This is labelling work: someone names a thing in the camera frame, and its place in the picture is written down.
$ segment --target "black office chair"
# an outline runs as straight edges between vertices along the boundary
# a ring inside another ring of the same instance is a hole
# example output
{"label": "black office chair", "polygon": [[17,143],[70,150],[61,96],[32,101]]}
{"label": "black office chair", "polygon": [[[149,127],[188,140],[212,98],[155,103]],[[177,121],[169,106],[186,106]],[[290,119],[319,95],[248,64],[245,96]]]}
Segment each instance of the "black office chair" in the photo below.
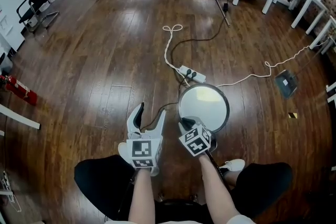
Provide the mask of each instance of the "black office chair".
{"label": "black office chair", "polygon": [[[23,4],[28,1],[29,5],[30,5],[30,9],[27,10],[27,12],[21,16],[19,13],[19,9],[23,6]],[[38,13],[38,9],[41,8],[41,6],[46,3],[48,0],[24,0],[21,5],[19,6],[19,8],[17,8],[16,13],[19,15],[20,17],[20,21],[19,23],[23,23],[26,27],[26,29],[31,32],[34,33],[36,31],[36,29],[42,25],[45,28],[48,28],[49,25],[51,24],[51,22],[56,18],[56,16],[59,14],[59,12],[52,12],[49,13],[47,15],[45,15],[43,18],[39,18],[39,16],[37,15]],[[32,19],[33,17],[36,17],[37,19],[37,24],[35,26],[30,26],[29,24],[25,23],[26,21]],[[50,21],[45,25],[43,24],[43,22],[47,19],[50,18]]]}

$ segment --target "round object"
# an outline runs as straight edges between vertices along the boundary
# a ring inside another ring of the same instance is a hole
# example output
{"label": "round object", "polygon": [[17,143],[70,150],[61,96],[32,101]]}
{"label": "round object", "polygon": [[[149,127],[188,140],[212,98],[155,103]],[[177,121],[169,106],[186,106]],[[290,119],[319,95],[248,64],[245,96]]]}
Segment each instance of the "round object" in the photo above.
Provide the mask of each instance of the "round object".
{"label": "round object", "polygon": [[229,103],[219,89],[196,84],[185,90],[177,105],[180,118],[198,117],[207,129],[218,132],[229,118]]}

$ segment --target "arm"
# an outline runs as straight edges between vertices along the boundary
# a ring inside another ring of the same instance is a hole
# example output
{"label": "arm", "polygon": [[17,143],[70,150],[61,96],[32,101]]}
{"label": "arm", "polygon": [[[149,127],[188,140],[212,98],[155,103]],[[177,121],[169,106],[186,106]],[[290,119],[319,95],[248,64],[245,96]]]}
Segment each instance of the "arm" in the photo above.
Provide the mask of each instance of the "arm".
{"label": "arm", "polygon": [[216,168],[206,155],[199,157],[201,163],[205,200],[214,224],[225,224],[239,215],[230,193],[221,181]]}
{"label": "arm", "polygon": [[140,169],[137,174],[128,221],[136,224],[155,224],[155,205],[149,169]]}

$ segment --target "red fire extinguisher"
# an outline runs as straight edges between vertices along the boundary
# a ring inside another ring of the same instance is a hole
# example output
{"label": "red fire extinguisher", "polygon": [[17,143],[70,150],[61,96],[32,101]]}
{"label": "red fire extinguisher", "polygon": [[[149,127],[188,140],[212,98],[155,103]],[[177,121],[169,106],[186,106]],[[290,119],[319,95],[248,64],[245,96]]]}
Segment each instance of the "red fire extinguisher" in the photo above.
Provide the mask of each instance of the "red fire extinguisher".
{"label": "red fire extinguisher", "polygon": [[13,94],[25,100],[29,104],[36,105],[37,94],[19,82],[16,78],[0,75],[0,79],[6,83],[5,87],[8,91],[11,91]]}

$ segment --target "knee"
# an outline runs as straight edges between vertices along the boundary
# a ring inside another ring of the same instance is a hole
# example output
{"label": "knee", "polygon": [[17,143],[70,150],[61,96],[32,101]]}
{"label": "knee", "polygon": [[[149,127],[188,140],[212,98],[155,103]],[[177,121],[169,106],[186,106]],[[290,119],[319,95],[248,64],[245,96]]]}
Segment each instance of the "knee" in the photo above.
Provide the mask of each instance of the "knee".
{"label": "knee", "polygon": [[287,163],[277,163],[277,181],[283,191],[287,190],[293,179],[293,171]]}

